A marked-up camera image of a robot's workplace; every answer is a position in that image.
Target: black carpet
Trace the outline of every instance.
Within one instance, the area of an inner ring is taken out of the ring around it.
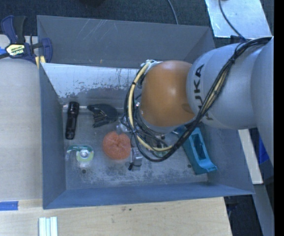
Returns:
[[[179,24],[210,26],[204,0],[170,1]],[[274,0],[260,1],[274,35]],[[37,15],[176,24],[167,0],[0,0],[0,22],[8,15],[27,16],[24,34],[34,36]],[[215,38],[216,47],[229,43],[229,39]],[[268,188],[274,200],[274,188],[271,184]],[[225,202],[234,236],[262,236],[251,196],[225,197]]]

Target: black object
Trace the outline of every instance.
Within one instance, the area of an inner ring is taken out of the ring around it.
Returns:
[[[112,123],[117,120],[118,112],[116,108],[108,104],[93,104],[88,105],[87,109],[93,112],[94,124],[93,127]]]
[[[49,38],[43,38],[40,43],[33,44],[32,38],[30,44],[25,42],[23,34],[23,26],[26,20],[25,16],[14,17],[7,16],[1,21],[3,34],[8,37],[10,44],[5,48],[6,53],[0,54],[0,59],[10,57],[12,59],[25,59],[36,64],[36,54],[34,49],[43,47],[44,58],[46,62],[50,62],[53,50]]]
[[[69,103],[67,127],[65,130],[66,139],[72,140],[75,136],[75,129],[77,126],[77,117],[79,114],[79,108],[80,108],[79,103],[75,101],[71,101]]]

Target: yellow cable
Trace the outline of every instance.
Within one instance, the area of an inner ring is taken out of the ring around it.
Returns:
[[[133,123],[133,116],[132,116],[132,98],[133,98],[133,92],[136,87],[136,84],[138,83],[140,77],[144,74],[146,69],[148,68],[149,63],[146,63],[142,69],[139,71],[139,73],[136,75],[135,79],[133,80],[132,86],[130,87],[129,96],[128,96],[128,114],[129,114],[129,122],[132,127],[134,127]],[[138,141],[147,149],[157,152],[164,152],[172,148],[172,146],[164,147],[164,148],[153,148],[149,144],[145,143],[143,139],[138,135]]]

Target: metal bracket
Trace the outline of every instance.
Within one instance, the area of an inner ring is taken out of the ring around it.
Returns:
[[[57,217],[41,217],[38,222],[38,236],[58,236]]]

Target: black cable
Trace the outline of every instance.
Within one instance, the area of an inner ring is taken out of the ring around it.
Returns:
[[[225,15],[225,12],[223,11],[223,8],[222,8],[222,4],[221,4],[221,0],[219,0],[219,7],[220,7],[220,10],[221,10],[221,13],[224,17],[224,19],[226,20],[226,22],[229,24],[229,26],[233,29],[233,31],[235,33],[237,33],[237,35],[242,39],[242,40],[246,40],[244,38],[244,36],[242,34],[240,34],[240,32],[231,24],[231,22],[228,20],[227,16]]]
[[[176,16],[176,12],[175,12],[175,9],[173,8],[173,5],[171,4],[170,0],[167,0],[167,2],[170,4],[171,10],[173,12],[173,16],[174,16],[175,21],[176,21],[176,24],[179,25],[179,22],[178,22],[178,19],[177,19],[177,16]]]

